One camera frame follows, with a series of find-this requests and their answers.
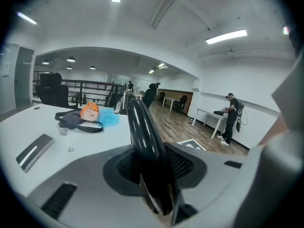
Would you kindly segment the person's left forearm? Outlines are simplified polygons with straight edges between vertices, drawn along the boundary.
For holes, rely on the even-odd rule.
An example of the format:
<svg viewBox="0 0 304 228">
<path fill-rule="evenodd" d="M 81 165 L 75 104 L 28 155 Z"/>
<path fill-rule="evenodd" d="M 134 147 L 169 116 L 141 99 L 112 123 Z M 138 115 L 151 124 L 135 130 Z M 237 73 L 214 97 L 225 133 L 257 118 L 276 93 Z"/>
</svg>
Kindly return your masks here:
<svg viewBox="0 0 304 228">
<path fill-rule="evenodd" d="M 266 146 L 272 138 L 287 132 L 289 132 L 288 126 L 286 125 L 284 117 L 280 114 L 262 140 L 258 143 L 258 146 Z"/>
</svg>

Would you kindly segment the black high-back office chair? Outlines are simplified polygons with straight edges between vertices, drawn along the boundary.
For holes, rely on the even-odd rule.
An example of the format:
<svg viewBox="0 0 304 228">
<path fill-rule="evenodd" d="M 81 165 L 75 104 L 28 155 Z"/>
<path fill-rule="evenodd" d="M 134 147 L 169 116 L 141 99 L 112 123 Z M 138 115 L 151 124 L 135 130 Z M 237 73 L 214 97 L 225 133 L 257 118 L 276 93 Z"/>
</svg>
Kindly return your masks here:
<svg viewBox="0 0 304 228">
<path fill-rule="evenodd" d="M 62 84 L 59 73 L 40 73 L 39 84 L 35 86 L 36 93 L 45 105 L 69 108 L 68 86 Z"/>
</svg>

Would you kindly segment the white table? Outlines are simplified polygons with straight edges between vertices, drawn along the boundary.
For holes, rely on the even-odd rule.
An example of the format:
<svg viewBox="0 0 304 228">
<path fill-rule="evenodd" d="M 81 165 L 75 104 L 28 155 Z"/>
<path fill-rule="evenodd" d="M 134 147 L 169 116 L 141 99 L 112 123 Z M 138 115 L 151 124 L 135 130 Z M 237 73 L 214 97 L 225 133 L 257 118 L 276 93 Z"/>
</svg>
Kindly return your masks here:
<svg viewBox="0 0 304 228">
<path fill-rule="evenodd" d="M 171 102 L 171 104 L 170 104 L 170 111 L 172 110 L 173 103 L 174 103 L 174 102 L 179 102 L 179 101 L 180 101 L 179 99 L 170 98 L 170 97 L 164 97 L 164 98 L 163 98 L 163 102 L 162 102 L 162 107 L 164 107 L 164 103 L 165 103 L 166 100 L 169 100 L 169 101 Z"/>
<path fill-rule="evenodd" d="M 220 127 L 220 125 L 221 125 L 221 123 L 224 122 L 227 119 L 227 116 L 225 116 L 225 115 L 218 115 L 218 114 L 215 114 L 213 112 L 208 112 L 206 110 L 203 110 L 203 109 L 197 107 L 196 108 L 196 114 L 195 114 L 195 116 L 192 119 L 192 123 L 191 123 L 192 127 L 194 127 L 195 122 L 196 122 L 196 120 L 198 119 L 198 117 L 200 116 L 201 113 L 205 114 L 205 120 L 203 122 L 203 125 L 207 124 L 209 118 L 214 118 L 214 119 L 217 120 L 216 127 L 214 128 L 213 134 L 211 136 L 211 139 L 213 140 L 214 137 L 215 137 L 215 135 L 216 135 L 216 133 L 217 133 L 217 131 L 218 131 L 218 129 L 219 129 L 219 127 Z"/>
</svg>

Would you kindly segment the blue mesh puff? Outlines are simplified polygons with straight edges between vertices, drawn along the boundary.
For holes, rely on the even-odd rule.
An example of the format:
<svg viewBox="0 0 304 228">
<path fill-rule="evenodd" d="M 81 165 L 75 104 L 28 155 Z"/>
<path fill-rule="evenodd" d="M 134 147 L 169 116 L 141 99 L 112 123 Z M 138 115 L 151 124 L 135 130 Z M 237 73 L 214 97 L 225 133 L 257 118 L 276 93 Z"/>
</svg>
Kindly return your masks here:
<svg viewBox="0 0 304 228">
<path fill-rule="evenodd" d="M 99 110 L 98 121 L 103 124 L 104 128 L 114 127 L 119 124 L 120 118 L 112 108 L 101 108 Z"/>
</svg>

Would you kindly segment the black metal railing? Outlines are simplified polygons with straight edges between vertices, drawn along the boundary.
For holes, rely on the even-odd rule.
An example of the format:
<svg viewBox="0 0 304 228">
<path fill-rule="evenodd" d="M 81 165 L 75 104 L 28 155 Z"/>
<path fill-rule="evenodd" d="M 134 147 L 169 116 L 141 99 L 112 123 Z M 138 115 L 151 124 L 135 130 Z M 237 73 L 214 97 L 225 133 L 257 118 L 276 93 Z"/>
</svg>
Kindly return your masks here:
<svg viewBox="0 0 304 228">
<path fill-rule="evenodd" d="M 34 101 L 41 102 L 38 97 L 35 86 L 39 84 L 40 72 L 35 71 L 33 76 L 33 98 Z M 122 98 L 125 86 L 115 83 L 106 83 L 87 80 L 63 79 L 62 84 L 68 86 L 69 109 L 84 107 L 88 102 L 95 102 L 99 107 L 110 107 L 114 110 Z"/>
</svg>

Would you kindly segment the orange helmet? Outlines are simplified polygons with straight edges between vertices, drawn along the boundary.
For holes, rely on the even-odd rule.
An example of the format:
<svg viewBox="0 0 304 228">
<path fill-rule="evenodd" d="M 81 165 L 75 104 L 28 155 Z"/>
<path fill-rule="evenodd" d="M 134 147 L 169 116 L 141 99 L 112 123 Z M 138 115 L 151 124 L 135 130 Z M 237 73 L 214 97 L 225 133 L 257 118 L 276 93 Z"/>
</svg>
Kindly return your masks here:
<svg viewBox="0 0 304 228">
<path fill-rule="evenodd" d="M 97 122 L 99 118 L 99 107 L 95 102 L 88 102 L 80 112 L 82 120 Z"/>
</svg>

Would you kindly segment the white ceiling pipes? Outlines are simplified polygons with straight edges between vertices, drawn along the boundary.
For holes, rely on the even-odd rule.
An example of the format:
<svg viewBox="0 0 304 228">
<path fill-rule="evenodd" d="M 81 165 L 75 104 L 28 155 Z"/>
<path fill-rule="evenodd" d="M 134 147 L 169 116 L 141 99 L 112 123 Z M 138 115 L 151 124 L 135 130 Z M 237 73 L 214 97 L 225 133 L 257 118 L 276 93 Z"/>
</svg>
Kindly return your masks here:
<svg viewBox="0 0 304 228">
<path fill-rule="evenodd" d="M 197 33 L 182 40 L 182 43 L 186 48 L 191 48 L 196 44 L 205 41 L 205 35 L 213 38 L 223 34 L 212 20 L 188 0 L 161 0 L 152 16 L 149 26 L 156 29 L 170 11 L 177 9 L 184 9 L 190 13 L 192 19 L 197 19 L 199 21 Z"/>
</svg>

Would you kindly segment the grey flat device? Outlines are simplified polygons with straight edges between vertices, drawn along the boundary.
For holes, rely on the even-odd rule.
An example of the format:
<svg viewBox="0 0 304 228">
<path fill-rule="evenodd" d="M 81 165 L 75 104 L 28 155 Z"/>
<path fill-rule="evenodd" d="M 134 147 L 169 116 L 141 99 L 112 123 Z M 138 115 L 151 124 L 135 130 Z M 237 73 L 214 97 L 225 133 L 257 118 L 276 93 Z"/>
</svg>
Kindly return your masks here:
<svg viewBox="0 0 304 228">
<path fill-rule="evenodd" d="M 16 157 L 16 162 L 24 172 L 28 172 L 53 143 L 54 139 L 52 137 L 42 134 Z"/>
</svg>

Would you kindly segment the grey door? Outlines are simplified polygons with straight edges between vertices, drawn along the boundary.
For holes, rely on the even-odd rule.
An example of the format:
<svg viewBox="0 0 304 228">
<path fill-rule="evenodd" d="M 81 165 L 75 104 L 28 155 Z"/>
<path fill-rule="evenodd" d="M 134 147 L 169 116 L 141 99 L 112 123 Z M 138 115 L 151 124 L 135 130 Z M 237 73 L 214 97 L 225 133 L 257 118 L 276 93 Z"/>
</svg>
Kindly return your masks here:
<svg viewBox="0 0 304 228">
<path fill-rule="evenodd" d="M 24 47 L 19 48 L 14 76 L 14 95 L 17 108 L 30 103 L 29 80 L 33 54 L 33 50 Z"/>
</svg>

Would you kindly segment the wooden wall panel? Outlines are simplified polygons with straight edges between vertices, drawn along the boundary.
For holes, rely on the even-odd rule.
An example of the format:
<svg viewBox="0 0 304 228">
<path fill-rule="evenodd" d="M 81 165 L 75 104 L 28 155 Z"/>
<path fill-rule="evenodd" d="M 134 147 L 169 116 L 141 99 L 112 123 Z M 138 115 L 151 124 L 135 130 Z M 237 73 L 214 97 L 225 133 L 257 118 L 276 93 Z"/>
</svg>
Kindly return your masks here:
<svg viewBox="0 0 304 228">
<path fill-rule="evenodd" d="M 170 97 L 170 98 L 175 98 L 175 99 L 179 99 L 183 96 L 186 95 L 188 97 L 188 100 L 185 104 L 185 107 L 183 109 L 183 111 L 181 111 L 184 114 L 188 114 L 189 108 L 190 108 L 190 104 L 192 101 L 192 97 L 193 97 L 193 93 L 192 92 L 186 92 L 186 91 L 177 91 L 177 90 L 168 90 L 168 89 L 158 89 L 158 93 L 156 96 L 156 101 L 158 101 L 158 95 L 160 92 L 165 92 L 165 96 L 166 97 Z M 178 110 L 178 103 L 179 102 L 174 102 L 173 103 L 173 107 L 172 107 L 172 111 L 177 111 Z M 170 108 L 170 104 L 171 102 L 169 100 L 166 100 L 164 103 L 164 106 L 168 106 Z"/>
</svg>

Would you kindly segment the white wall sign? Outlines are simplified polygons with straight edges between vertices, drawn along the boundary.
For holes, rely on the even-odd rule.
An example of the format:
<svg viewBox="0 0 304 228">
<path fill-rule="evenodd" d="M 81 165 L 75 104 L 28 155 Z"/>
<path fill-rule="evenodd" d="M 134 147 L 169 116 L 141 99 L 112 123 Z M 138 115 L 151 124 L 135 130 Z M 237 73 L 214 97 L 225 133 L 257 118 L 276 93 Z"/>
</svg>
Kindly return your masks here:
<svg viewBox="0 0 304 228">
<path fill-rule="evenodd" d="M 10 76 L 10 62 L 3 62 L 1 66 L 1 76 L 2 77 L 7 77 Z"/>
</svg>

